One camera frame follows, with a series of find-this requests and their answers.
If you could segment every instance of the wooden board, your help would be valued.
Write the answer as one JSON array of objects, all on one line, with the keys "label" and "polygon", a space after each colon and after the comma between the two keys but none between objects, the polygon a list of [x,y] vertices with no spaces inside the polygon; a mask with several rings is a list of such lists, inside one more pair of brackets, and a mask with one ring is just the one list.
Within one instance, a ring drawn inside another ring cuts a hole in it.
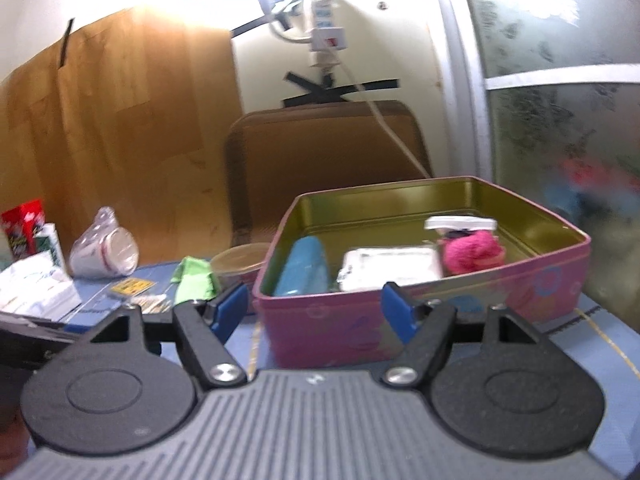
[{"label": "wooden board", "polygon": [[230,33],[134,8],[74,32],[62,68],[60,47],[0,86],[0,210],[41,197],[65,254],[103,205],[141,263],[228,248]]}]

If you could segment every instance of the electrical cable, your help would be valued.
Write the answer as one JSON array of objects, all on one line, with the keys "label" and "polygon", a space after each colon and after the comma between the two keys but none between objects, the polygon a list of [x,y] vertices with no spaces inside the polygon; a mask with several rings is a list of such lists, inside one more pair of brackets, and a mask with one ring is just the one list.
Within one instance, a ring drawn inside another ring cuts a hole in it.
[{"label": "electrical cable", "polygon": [[[306,38],[292,38],[291,36],[287,36],[286,34],[284,34],[284,32],[279,31],[274,23],[275,16],[271,11],[268,14],[266,13],[266,16],[269,20],[269,29],[274,35],[276,35],[281,40],[287,41],[287,43],[294,43],[294,44],[311,43],[310,36],[307,36]],[[340,59],[333,45],[329,44],[328,42],[325,42],[325,43],[326,43],[326,46],[323,50],[325,52],[328,52],[335,59],[335,62],[342,67],[342,70],[344,70],[344,73],[347,75],[347,78],[350,80],[350,83],[353,86],[355,86],[356,90],[362,96],[362,98],[364,99],[364,102],[366,102],[367,106],[371,110],[371,113],[375,118],[376,122],[378,123],[378,125],[380,126],[380,128],[382,128],[382,130],[391,138],[391,140],[398,146],[398,148],[400,148],[400,150],[404,153],[404,156],[406,156],[406,158],[409,159],[409,161],[415,166],[415,169],[418,170],[418,172],[424,178],[432,178],[431,175],[427,172],[427,170],[424,169],[420,161],[417,158],[415,158],[415,155],[411,152],[411,150],[409,150],[406,144],[402,142],[402,139],[398,137],[398,134],[396,134],[395,131],[393,131],[391,127],[388,124],[386,124],[385,118],[383,117],[382,113],[380,113],[378,106],[375,104],[375,102],[369,99],[369,97],[367,96],[366,89],[364,88],[363,85],[361,85],[361,83],[358,83],[355,76],[353,75],[353,72],[351,72],[349,67],[346,66],[345,63]]]},{"label": "electrical cable", "polygon": [[411,163],[415,166],[415,169],[418,170],[424,178],[432,178],[431,175],[427,172],[427,170],[424,169],[424,166],[420,163],[420,161],[417,158],[415,158],[415,155],[411,152],[411,150],[409,150],[406,144],[402,142],[402,139],[398,137],[398,134],[396,134],[395,131],[393,131],[391,127],[389,127],[389,125],[386,124],[385,118],[383,117],[382,113],[380,113],[378,105],[369,99],[364,86],[362,86],[360,83],[356,81],[356,78],[353,75],[353,72],[351,72],[349,67],[345,65],[345,63],[340,59],[340,57],[338,57],[338,54],[336,53],[336,49],[333,46],[331,46],[329,43],[327,43],[326,48],[324,50],[326,52],[329,52],[335,59],[335,62],[342,67],[342,70],[344,70],[344,73],[346,74],[350,83],[356,87],[356,90],[358,91],[358,93],[362,96],[364,101],[369,106],[369,109],[371,110],[371,113],[373,114],[373,117],[375,118],[375,120],[378,122],[380,128],[382,128],[382,130],[389,137],[391,137],[391,140],[393,140],[393,142],[396,143],[398,148],[402,150],[406,158],[408,158],[411,161]]},{"label": "electrical cable", "polygon": [[287,43],[295,43],[295,44],[307,44],[311,43],[311,37],[307,36],[304,38],[293,38],[292,36],[287,36],[284,32],[281,32],[276,27],[274,20],[276,19],[272,12],[266,15],[269,20],[269,30],[275,34],[281,40],[286,41]]}]

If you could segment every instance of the white wall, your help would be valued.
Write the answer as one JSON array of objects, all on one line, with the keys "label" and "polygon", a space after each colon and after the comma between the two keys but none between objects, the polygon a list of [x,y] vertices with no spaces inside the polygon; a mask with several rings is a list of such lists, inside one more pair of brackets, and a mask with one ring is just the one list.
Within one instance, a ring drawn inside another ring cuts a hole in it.
[{"label": "white wall", "polygon": [[[379,10],[384,1],[388,10]],[[342,60],[361,82],[398,78],[401,87],[371,92],[397,99],[415,114],[430,151],[434,172],[449,174],[450,155],[440,77],[428,31],[435,0],[342,0],[336,21],[346,28],[349,47]],[[58,40],[69,18],[74,28],[136,4],[154,4],[184,19],[234,28],[260,15],[256,0],[0,0],[0,79]],[[308,67],[306,46],[287,44],[260,27],[234,39],[238,81],[245,112],[279,108],[302,92],[283,81],[291,70],[320,81]],[[336,84],[348,84],[340,68]],[[359,100],[355,94],[349,96]]]}]

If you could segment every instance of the pink tin box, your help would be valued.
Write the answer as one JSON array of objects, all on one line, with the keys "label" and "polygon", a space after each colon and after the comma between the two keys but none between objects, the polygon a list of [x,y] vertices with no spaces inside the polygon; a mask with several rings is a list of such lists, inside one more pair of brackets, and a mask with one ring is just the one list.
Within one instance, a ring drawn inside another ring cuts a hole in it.
[{"label": "pink tin box", "polygon": [[424,221],[436,214],[495,218],[506,248],[497,269],[407,287],[416,298],[447,300],[461,312],[506,303],[530,321],[564,316],[576,305],[589,263],[587,234],[551,211],[475,177],[352,187],[297,197],[282,219],[254,286],[279,366],[324,367],[387,360],[401,343],[380,309],[380,291],[271,296],[293,243],[322,242],[332,278],[357,247],[435,240]]}]

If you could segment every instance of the brown chair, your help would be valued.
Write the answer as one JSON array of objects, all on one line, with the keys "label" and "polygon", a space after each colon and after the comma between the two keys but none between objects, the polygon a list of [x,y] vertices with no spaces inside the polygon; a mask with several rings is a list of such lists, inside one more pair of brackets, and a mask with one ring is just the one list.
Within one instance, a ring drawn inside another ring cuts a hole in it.
[{"label": "brown chair", "polygon": [[[377,102],[386,122],[431,167],[411,111]],[[247,114],[226,140],[233,245],[269,241],[300,194],[422,178],[363,102],[307,105]]]}]

